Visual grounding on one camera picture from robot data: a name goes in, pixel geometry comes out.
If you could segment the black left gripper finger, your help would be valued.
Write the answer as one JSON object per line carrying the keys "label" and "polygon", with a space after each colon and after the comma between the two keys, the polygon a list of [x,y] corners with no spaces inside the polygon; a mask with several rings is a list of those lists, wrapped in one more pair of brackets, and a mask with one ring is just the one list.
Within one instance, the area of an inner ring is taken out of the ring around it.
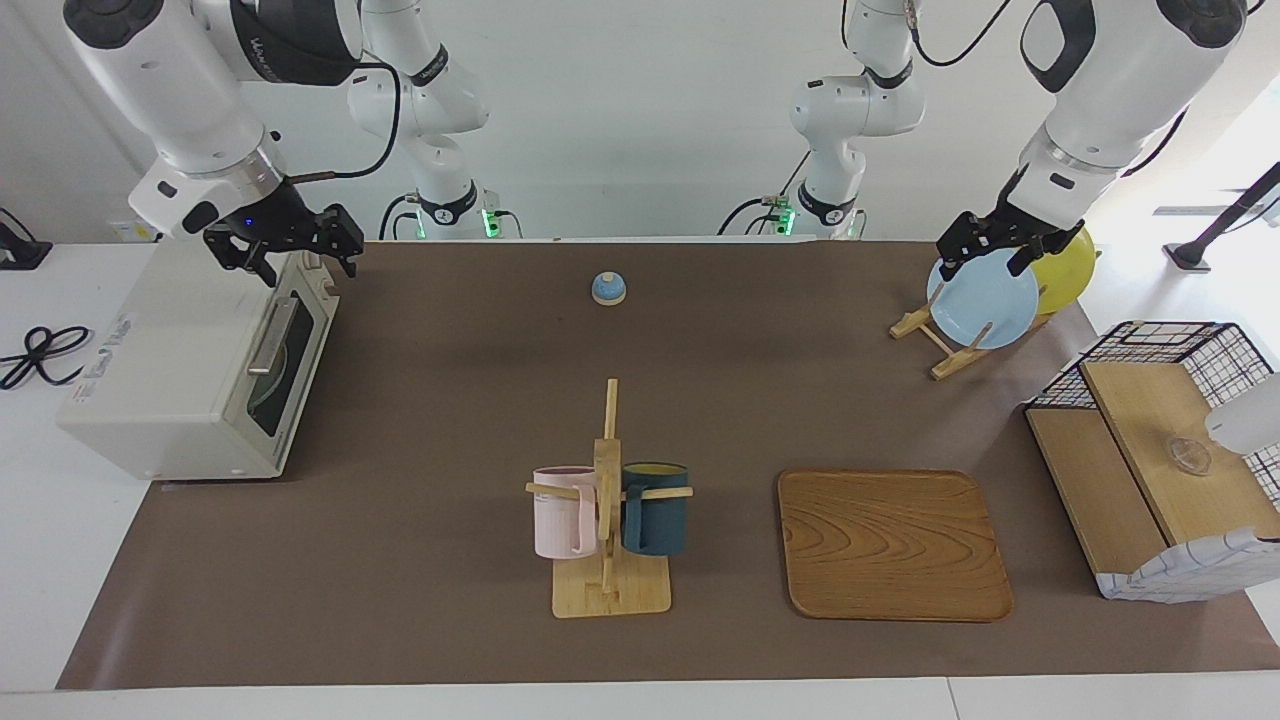
{"label": "black left gripper finger", "polygon": [[950,282],[970,260],[987,254],[986,237],[979,231],[946,231],[936,242],[942,263],[940,275]]}
{"label": "black left gripper finger", "polygon": [[1032,263],[1044,255],[1057,256],[1062,254],[1080,231],[1055,231],[1047,234],[1032,234],[1027,242],[1020,245],[1011,259],[1007,260],[1007,270],[1011,277],[1019,277]]}

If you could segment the glass oven door with handle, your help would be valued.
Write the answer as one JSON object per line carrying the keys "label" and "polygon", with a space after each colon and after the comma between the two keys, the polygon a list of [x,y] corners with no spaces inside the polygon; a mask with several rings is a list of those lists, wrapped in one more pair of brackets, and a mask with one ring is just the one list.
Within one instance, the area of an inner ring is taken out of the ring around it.
{"label": "glass oven door with handle", "polygon": [[276,286],[253,284],[264,305],[247,350],[232,377],[223,413],[230,456],[229,479],[265,479],[283,473],[296,427],[337,313],[333,278],[314,252],[287,256]]}

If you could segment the white toaster oven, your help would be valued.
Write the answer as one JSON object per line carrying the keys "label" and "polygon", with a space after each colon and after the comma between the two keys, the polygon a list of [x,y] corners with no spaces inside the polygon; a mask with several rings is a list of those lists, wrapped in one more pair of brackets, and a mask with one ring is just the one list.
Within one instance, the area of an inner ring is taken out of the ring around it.
{"label": "white toaster oven", "polygon": [[233,445],[223,413],[264,305],[257,283],[198,241],[160,241],[58,427],[141,480],[237,480],[221,474]]}

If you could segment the yellow plate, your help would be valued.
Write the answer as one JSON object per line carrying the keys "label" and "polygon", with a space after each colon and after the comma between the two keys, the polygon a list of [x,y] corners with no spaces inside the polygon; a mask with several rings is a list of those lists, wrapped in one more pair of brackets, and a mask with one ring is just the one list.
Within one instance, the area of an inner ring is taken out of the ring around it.
{"label": "yellow plate", "polygon": [[1036,314],[1046,316],[1074,302],[1091,283],[1098,251],[1087,227],[1082,227],[1060,254],[1033,261],[1039,302]]}

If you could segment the light blue plate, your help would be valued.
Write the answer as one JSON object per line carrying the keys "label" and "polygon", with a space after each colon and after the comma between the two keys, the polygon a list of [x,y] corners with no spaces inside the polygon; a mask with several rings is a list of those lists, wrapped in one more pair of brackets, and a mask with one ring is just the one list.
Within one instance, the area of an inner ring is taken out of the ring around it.
{"label": "light blue plate", "polygon": [[1039,306],[1039,288],[1034,272],[1029,269],[1020,275],[1010,274],[1007,264],[1015,254],[1015,249],[1000,249],[975,258],[948,282],[941,277],[943,263],[934,263],[925,297],[942,290],[931,307],[931,315],[951,341],[968,346],[991,324],[977,347],[993,350],[1018,341],[1028,332]]}

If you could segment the wooden plate rack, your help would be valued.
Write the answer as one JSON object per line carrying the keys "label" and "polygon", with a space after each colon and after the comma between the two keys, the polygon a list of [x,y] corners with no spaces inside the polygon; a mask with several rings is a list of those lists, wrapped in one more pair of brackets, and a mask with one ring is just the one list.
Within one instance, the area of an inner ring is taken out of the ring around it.
{"label": "wooden plate rack", "polygon": [[[1097,249],[1097,251],[1098,251],[1098,260],[1100,260],[1100,258],[1102,255],[1102,251],[1098,250],[1098,249]],[[941,293],[942,293],[942,290],[937,290],[929,299],[925,299],[925,302],[919,309],[916,309],[916,310],[914,310],[911,313],[905,314],[897,323],[895,323],[893,325],[890,327],[890,336],[892,338],[895,338],[895,340],[900,340],[900,338],[902,338],[902,337],[905,337],[908,334],[911,334],[911,333],[915,333],[915,332],[920,332],[920,333],[923,333],[924,337],[927,337],[936,346],[940,347],[940,350],[945,355],[945,359],[941,360],[938,364],[936,364],[931,369],[931,375],[936,380],[947,379],[951,375],[954,375],[957,372],[960,372],[961,369],[964,369],[966,366],[970,366],[973,363],[979,361],[980,359],[983,359],[983,356],[988,355],[989,352],[992,352],[995,350],[998,350],[998,348],[982,350],[982,348],[977,347],[977,345],[982,342],[982,340],[984,338],[984,336],[992,328],[991,324],[986,325],[983,328],[983,331],[980,331],[980,333],[977,336],[977,338],[970,345],[968,345],[968,346],[956,343],[956,342],[951,341],[945,333],[942,333],[938,329],[938,327],[934,324],[934,322],[932,319],[932,315],[931,315],[931,307],[932,307],[933,302],[937,299],[940,299]],[[1028,329],[1027,333],[1033,332],[1033,331],[1038,331],[1050,319],[1052,319],[1055,314],[1056,313],[1046,315],[1046,316],[1038,316],[1036,314],[1036,318],[1034,318],[1033,323],[1030,324],[1030,328]]]}

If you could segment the black angled stand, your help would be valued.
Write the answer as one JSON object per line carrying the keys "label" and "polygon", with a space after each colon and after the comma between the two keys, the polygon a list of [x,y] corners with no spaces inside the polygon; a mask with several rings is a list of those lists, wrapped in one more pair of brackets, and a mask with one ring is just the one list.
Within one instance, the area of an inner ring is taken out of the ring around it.
{"label": "black angled stand", "polygon": [[1249,223],[1280,205],[1280,191],[1270,204],[1260,202],[1280,187],[1280,161],[1274,163],[1258,179],[1243,190],[1194,240],[1162,246],[1165,258],[1181,272],[1207,273],[1204,261],[1210,245],[1224,234],[1248,227]]}

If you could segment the wooden shelf box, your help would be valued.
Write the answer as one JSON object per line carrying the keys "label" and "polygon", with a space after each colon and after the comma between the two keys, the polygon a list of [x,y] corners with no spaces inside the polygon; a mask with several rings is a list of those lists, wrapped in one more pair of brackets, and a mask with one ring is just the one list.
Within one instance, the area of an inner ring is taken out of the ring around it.
{"label": "wooden shelf box", "polygon": [[[1247,528],[1280,541],[1280,510],[1245,460],[1210,446],[1210,404],[1174,363],[1084,363],[1082,404],[1043,395],[1024,414],[1091,570],[1129,574],[1176,544]],[[1181,469],[1172,439],[1208,447]]]}

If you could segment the brown table mat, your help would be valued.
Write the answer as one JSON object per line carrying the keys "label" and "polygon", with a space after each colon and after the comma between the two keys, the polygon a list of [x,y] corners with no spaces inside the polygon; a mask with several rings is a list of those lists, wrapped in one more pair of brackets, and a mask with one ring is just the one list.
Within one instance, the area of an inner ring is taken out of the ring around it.
{"label": "brown table mat", "polygon": [[[178,685],[648,682],[1280,667],[1244,594],[1100,597],[1021,401],[1093,332],[1073,310],[945,382],[887,329],[924,242],[379,243],[337,311],[285,474],[154,484],[59,678]],[[622,304],[593,301],[617,272]],[[673,605],[558,620],[532,469],[586,462],[620,379],[628,461],[690,468]],[[795,612],[788,469],[982,488],[1014,593],[993,624]]]}

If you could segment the small clear glass dish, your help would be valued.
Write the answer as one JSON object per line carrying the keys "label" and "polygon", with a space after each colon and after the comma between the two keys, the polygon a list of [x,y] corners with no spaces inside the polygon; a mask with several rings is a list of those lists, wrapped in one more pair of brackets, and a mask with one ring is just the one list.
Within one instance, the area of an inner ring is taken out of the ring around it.
{"label": "small clear glass dish", "polygon": [[1207,477],[1212,469],[1213,456],[1207,445],[1198,439],[1172,436],[1165,447],[1174,465],[1193,477]]}

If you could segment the white rounded device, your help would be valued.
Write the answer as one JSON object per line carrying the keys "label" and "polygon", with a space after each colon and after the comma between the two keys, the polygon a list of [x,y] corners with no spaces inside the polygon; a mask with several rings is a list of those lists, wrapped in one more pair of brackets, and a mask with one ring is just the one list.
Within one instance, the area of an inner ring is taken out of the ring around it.
{"label": "white rounded device", "polygon": [[1280,443],[1280,373],[1215,407],[1204,429],[1211,441],[1240,456]]}

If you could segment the wooden tray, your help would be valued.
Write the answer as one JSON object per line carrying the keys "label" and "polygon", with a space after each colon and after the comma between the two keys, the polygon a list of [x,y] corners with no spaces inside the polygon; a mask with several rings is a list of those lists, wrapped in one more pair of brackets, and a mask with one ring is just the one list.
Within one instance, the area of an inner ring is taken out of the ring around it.
{"label": "wooden tray", "polygon": [[1014,594],[986,497],[955,470],[792,469],[776,482],[804,618],[997,623]]}

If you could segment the pink mug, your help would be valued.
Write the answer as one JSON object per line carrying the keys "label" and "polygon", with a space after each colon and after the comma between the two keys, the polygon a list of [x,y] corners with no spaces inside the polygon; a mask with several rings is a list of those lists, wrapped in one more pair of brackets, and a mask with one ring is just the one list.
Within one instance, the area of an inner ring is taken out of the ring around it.
{"label": "pink mug", "polygon": [[539,468],[532,482],[571,489],[571,498],[534,495],[532,547],[553,560],[585,559],[599,551],[596,474],[590,466]]}

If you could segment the white checked cloth liner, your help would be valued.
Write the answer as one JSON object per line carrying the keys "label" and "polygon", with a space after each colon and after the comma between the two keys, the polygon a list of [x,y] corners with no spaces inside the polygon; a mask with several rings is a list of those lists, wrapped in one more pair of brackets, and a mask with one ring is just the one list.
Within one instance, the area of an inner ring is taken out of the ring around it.
{"label": "white checked cloth liner", "polygon": [[1176,544],[1132,573],[1097,573],[1106,600],[1202,602],[1280,579],[1280,538],[1251,527]]}

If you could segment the dark teal mug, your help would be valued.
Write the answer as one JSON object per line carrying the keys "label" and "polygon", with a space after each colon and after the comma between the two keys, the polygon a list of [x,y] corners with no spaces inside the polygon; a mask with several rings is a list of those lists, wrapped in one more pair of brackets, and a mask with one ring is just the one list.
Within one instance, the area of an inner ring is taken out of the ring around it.
{"label": "dark teal mug", "polygon": [[622,466],[622,480],[623,548],[644,556],[682,553],[687,543],[687,500],[645,500],[643,493],[689,487],[689,469],[677,462],[628,462]]}

